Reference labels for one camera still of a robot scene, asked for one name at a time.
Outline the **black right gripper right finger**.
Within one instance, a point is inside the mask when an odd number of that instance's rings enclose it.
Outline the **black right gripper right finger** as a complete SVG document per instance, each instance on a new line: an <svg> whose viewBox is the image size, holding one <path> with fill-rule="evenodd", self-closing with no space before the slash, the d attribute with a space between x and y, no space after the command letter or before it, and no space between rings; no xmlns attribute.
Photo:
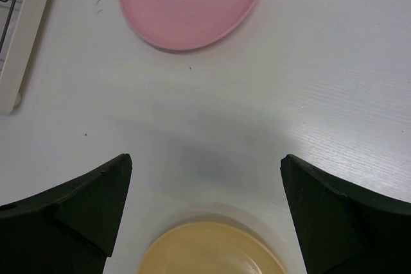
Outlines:
<svg viewBox="0 0 411 274"><path fill-rule="evenodd" d="M410 204L295 155L281 178L308 273L410 273Z"/></svg>

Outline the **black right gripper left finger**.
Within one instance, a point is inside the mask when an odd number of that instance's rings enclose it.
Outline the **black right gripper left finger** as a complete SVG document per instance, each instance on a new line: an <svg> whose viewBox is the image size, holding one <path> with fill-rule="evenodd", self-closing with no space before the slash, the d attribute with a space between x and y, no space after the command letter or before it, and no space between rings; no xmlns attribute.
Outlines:
<svg viewBox="0 0 411 274"><path fill-rule="evenodd" d="M132 175L121 154L1 206L1 273L102 273L114 251Z"/></svg>

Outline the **pink plastic plate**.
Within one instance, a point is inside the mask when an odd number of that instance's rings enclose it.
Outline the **pink plastic plate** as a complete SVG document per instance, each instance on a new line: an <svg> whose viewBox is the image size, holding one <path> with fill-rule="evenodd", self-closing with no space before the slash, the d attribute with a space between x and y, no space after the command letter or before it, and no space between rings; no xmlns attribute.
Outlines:
<svg viewBox="0 0 411 274"><path fill-rule="evenodd" d="M128 25L145 42L169 51L213 44L234 31L258 0L119 0Z"/></svg>

